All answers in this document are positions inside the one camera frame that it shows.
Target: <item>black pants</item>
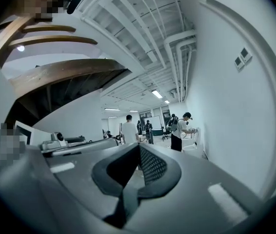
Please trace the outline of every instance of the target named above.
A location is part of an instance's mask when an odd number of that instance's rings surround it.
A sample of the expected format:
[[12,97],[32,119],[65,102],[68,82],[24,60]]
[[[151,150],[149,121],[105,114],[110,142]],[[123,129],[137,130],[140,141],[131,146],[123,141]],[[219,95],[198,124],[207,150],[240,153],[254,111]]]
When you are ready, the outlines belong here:
[[181,138],[178,138],[178,137],[176,137],[175,135],[172,134],[171,140],[172,140],[171,149],[181,152],[181,150],[182,150],[182,140],[181,140]]

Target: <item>fluorescent light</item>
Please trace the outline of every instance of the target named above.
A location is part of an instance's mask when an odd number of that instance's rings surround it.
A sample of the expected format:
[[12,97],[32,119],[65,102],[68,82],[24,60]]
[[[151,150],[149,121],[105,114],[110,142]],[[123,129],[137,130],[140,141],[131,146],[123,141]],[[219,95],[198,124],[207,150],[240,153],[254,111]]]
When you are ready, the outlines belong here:
[[114,109],[114,108],[105,108],[105,110],[110,110],[110,111],[119,111],[120,109]]
[[17,47],[17,49],[19,50],[19,51],[21,51],[21,52],[23,52],[24,51],[24,46],[19,46],[19,47]]
[[158,97],[159,99],[163,98],[162,95],[159,94],[159,92],[157,90],[153,90],[152,94],[154,94],[156,97]]

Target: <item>ceiling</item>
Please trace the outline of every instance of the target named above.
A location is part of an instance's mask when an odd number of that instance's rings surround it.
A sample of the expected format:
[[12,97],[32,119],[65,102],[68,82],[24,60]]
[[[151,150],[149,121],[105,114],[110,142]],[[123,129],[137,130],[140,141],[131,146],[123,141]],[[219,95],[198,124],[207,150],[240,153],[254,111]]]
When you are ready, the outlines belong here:
[[[36,56],[37,60],[45,60],[41,65],[63,59],[107,57],[120,62],[131,70],[132,74],[102,90],[103,117],[124,115],[129,110],[143,111],[166,105],[165,100],[171,103],[178,102],[178,99],[173,98],[170,93],[176,89],[176,85],[163,41],[167,36],[192,29],[193,26],[183,12],[179,12],[179,2],[176,1],[82,0],[72,15],[66,13],[55,15],[53,23],[59,24],[57,20],[62,19],[66,25],[74,24],[72,26],[77,28],[76,32],[66,34],[79,36],[89,34],[88,37],[95,39],[98,45],[57,42],[26,46],[24,52],[14,50],[2,70],[6,76],[7,73],[15,76],[22,70],[30,69],[31,66],[35,68],[37,64],[33,63],[31,59],[33,56]],[[97,39],[95,34],[90,32],[90,25],[96,28],[96,33],[100,32],[108,40]],[[42,32],[31,33],[31,36],[41,34]],[[111,42],[121,51],[117,52],[108,47]],[[175,42],[171,44],[173,52],[175,45]],[[185,46],[182,51],[184,74],[188,53],[184,50],[187,48]],[[162,99],[151,93],[155,89],[163,96]],[[121,111],[104,111],[104,108],[119,108]]]

